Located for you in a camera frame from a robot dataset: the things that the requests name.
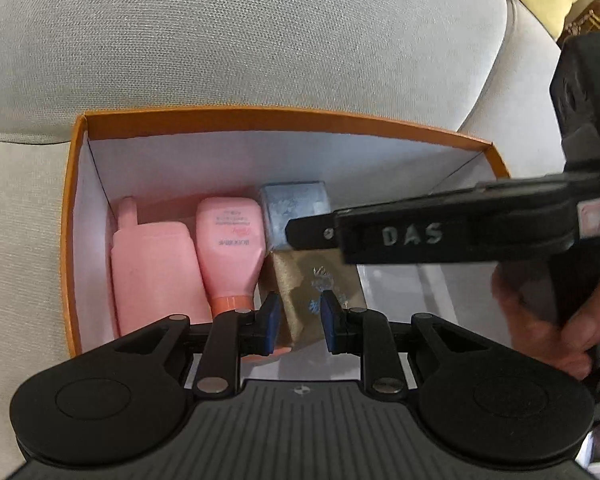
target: human hand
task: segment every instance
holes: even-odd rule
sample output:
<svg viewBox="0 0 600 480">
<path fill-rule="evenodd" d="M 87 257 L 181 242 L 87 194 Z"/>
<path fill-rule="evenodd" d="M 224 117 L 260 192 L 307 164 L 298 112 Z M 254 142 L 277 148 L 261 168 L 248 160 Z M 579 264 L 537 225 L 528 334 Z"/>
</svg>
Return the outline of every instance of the human hand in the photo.
<svg viewBox="0 0 600 480">
<path fill-rule="evenodd" d="M 491 291 L 506 318 L 514 349 L 580 380 L 590 373 L 586 351 L 600 342 L 600 284 L 563 329 L 529 312 L 500 267 L 491 278 Z"/>
</svg>

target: pink plastic bottle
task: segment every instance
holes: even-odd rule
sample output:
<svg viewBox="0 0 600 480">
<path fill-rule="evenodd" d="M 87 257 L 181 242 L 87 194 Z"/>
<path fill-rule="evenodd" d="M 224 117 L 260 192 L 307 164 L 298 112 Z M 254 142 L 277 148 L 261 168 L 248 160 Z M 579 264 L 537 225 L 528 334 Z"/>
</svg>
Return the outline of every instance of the pink plastic bottle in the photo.
<svg viewBox="0 0 600 480">
<path fill-rule="evenodd" d="M 196 245 L 214 316 L 253 309 L 265 254 L 262 210 L 250 198 L 207 198 L 198 206 Z"/>
<path fill-rule="evenodd" d="M 118 207 L 111 273 L 121 335 L 171 314 L 210 323 L 193 240 L 181 222 L 138 225 L 133 198 Z"/>
</svg>

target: gray fabric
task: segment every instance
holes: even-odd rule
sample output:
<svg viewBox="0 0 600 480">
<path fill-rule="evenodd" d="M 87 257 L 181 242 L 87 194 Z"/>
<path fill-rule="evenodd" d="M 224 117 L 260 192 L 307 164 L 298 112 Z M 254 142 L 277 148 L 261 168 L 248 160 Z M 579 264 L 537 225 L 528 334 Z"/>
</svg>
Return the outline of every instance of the gray fabric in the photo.
<svg viewBox="0 0 600 480">
<path fill-rule="evenodd" d="M 59 228 L 67 144 L 0 142 L 0 478 L 20 462 L 9 402 L 34 373 L 68 358 Z"/>
<path fill-rule="evenodd" d="M 461 131 L 493 141 L 512 176 L 560 173 L 564 155 L 549 97 L 560 49 L 519 0 L 509 0 L 508 29 Z"/>
<path fill-rule="evenodd" d="M 505 0 L 0 0 L 0 139 L 160 104 L 349 110 L 457 130 Z"/>
</svg>

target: cardboard box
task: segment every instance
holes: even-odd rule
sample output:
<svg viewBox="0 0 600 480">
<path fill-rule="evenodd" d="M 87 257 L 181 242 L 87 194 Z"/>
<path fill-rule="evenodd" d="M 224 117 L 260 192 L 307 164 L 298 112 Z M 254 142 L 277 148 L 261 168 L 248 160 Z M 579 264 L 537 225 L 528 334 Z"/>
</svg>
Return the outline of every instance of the cardboard box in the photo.
<svg viewBox="0 0 600 480">
<path fill-rule="evenodd" d="M 250 107 L 87 112 L 74 126 L 62 204 L 70 353 L 117 336 L 109 252 L 125 196 L 138 200 L 141 222 L 192 227 L 202 198 L 256 198 L 273 182 L 322 180 L 343 208 L 494 176 L 508 174 L 490 142 L 401 121 Z"/>
</svg>

